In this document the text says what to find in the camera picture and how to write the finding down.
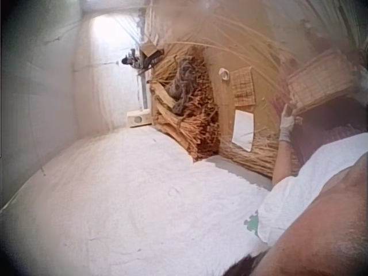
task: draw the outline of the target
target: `white floor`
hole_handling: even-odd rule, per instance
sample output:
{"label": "white floor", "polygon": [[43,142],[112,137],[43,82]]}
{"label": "white floor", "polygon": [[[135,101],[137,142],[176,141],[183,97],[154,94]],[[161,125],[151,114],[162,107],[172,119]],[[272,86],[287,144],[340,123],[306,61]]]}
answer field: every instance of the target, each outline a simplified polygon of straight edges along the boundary
{"label": "white floor", "polygon": [[81,140],[2,212],[2,238],[33,275],[220,275],[263,245],[244,220],[267,190],[193,164],[151,127]]}

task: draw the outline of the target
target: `wicker basket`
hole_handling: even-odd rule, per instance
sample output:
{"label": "wicker basket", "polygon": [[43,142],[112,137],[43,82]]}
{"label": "wicker basket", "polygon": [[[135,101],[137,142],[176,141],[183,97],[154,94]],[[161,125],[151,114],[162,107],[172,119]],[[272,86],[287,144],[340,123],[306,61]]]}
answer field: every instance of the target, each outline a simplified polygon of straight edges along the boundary
{"label": "wicker basket", "polygon": [[340,51],[330,49],[296,71],[287,80],[297,113],[353,91],[356,68]]}

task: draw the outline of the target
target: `black hair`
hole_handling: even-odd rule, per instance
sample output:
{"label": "black hair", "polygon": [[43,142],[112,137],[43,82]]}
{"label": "black hair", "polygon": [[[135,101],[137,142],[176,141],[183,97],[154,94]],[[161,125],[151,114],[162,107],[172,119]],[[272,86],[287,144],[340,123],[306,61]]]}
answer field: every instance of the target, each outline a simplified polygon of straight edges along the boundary
{"label": "black hair", "polygon": [[127,65],[128,64],[128,57],[126,56],[125,58],[123,58],[121,60],[121,63],[124,64],[124,65]]}
{"label": "black hair", "polygon": [[261,262],[263,257],[267,254],[268,251],[258,254],[255,257],[248,255],[233,264],[224,274],[223,276],[250,276],[251,273],[255,270],[257,265]]}

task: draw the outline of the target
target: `white glove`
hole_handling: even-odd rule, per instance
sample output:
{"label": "white glove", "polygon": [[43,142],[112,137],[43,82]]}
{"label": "white glove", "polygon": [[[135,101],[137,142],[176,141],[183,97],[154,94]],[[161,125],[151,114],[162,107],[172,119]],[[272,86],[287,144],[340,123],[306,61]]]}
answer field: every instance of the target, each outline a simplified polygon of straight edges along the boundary
{"label": "white glove", "polygon": [[288,110],[288,105],[285,105],[281,114],[280,138],[279,141],[290,142],[290,134],[293,131],[295,124],[294,115]]}

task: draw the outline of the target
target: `white shirt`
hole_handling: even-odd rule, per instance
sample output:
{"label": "white shirt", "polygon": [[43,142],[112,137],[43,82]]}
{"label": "white shirt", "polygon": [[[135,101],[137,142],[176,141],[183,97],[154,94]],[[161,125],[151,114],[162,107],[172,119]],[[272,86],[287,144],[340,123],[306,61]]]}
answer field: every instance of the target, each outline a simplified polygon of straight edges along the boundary
{"label": "white shirt", "polygon": [[280,181],[258,210],[258,236],[273,246],[288,227],[320,194],[337,173],[353,166],[368,152],[368,133],[349,137],[319,148],[297,177]]}

